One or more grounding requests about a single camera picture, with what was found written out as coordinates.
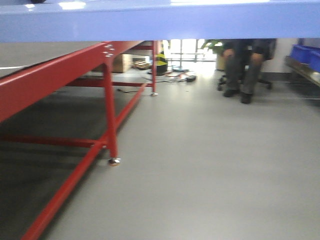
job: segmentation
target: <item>white wall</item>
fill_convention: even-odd
[[[265,73],[290,73],[290,68],[285,65],[285,57],[290,55],[292,45],[297,42],[297,38],[278,38],[274,58],[263,64],[262,71]]]

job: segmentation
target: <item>person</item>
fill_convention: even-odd
[[[262,64],[272,58],[270,46],[275,45],[275,39],[227,39],[222,42],[226,76],[226,90],[223,96],[230,98],[240,93],[241,102],[250,104]]]

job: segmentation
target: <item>metal shelf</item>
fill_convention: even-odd
[[[309,68],[307,64],[303,64],[290,56],[285,57],[285,64],[296,73],[320,87],[320,72],[314,71]]]

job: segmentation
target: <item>dark pants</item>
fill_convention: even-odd
[[[239,90],[239,80],[242,80],[241,92],[253,94],[262,64],[252,62],[251,54],[259,49],[258,53],[265,56],[269,47],[268,41],[264,39],[234,39],[230,41],[232,41],[232,49],[235,54],[229,56],[225,62],[226,86],[231,90]]]

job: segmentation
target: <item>blue table top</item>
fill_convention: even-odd
[[[320,0],[0,2],[0,42],[320,38]]]

